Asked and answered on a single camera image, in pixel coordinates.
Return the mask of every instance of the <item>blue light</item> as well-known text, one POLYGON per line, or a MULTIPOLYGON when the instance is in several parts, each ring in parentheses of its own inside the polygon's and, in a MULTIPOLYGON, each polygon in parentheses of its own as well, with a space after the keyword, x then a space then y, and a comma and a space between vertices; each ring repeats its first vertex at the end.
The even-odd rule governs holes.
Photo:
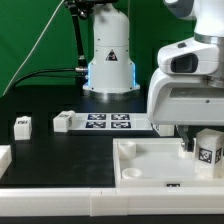
POLYGON ((132 69, 133 69, 133 86, 136 86, 136 65, 133 63, 132 65, 132 69))
POLYGON ((90 67, 91 67, 91 64, 89 63, 88 64, 88 87, 90 87, 90 78, 91 78, 90 67))

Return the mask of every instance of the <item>small white cube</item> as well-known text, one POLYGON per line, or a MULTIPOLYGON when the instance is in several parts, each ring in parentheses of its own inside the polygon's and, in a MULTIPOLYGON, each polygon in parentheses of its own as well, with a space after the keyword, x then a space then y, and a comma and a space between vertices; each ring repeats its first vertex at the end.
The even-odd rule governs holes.
POLYGON ((174 136, 174 125, 153 125, 153 129, 161 136, 174 136))
POLYGON ((14 125, 15 140, 29 140, 31 132, 31 117, 18 117, 14 125))
POLYGON ((62 111, 54 118, 54 132, 68 132, 75 122, 76 113, 74 111, 62 111))
POLYGON ((224 133, 205 129, 196 139, 195 171, 207 178, 222 177, 224 133))
POLYGON ((0 146, 0 178, 2 178, 5 171, 8 169, 12 162, 11 147, 0 146))

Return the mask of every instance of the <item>warning label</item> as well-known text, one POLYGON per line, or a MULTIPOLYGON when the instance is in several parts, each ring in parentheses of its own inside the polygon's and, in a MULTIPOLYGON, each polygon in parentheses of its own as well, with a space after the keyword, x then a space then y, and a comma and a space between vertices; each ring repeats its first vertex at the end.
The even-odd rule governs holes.
POLYGON ((113 49, 110 51, 109 55, 107 56, 106 61, 118 61, 117 56, 114 53, 113 49))

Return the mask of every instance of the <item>green backdrop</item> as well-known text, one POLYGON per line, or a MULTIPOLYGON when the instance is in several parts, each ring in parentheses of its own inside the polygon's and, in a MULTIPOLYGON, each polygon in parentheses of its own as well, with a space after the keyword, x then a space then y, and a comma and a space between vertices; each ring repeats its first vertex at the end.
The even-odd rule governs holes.
MULTIPOLYGON (((26 58, 61 0, 1 0, 0 4, 0 95, 26 58)), ((128 0, 115 6, 128 12, 128 0)), ((136 63, 137 82, 148 85, 157 67, 157 53, 164 45, 193 35, 193 22, 175 18, 162 0, 130 0, 130 51, 136 63)), ((85 54, 93 56, 91 21, 81 21, 85 54)), ((69 12, 62 6, 21 70, 20 76, 45 68, 75 67, 77 53, 69 12)), ((74 84, 73 80, 35 78, 23 84, 74 84)))

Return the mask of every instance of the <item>table surface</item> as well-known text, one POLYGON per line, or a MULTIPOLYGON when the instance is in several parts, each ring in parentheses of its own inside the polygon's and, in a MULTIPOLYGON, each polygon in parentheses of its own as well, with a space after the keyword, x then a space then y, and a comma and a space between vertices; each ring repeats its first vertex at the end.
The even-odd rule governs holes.
MULTIPOLYGON (((147 131, 85 131, 55 134, 53 118, 77 113, 145 113, 147 90, 139 97, 104 102, 80 95, 76 86, 21 86, 0 98, 0 145, 11 145, 13 162, 0 188, 115 187, 113 138, 149 137, 147 131), (30 141, 14 141, 16 117, 32 117, 30 141)), ((0 223, 216 223, 223 215, 149 215, 126 217, 1 217, 0 223)))

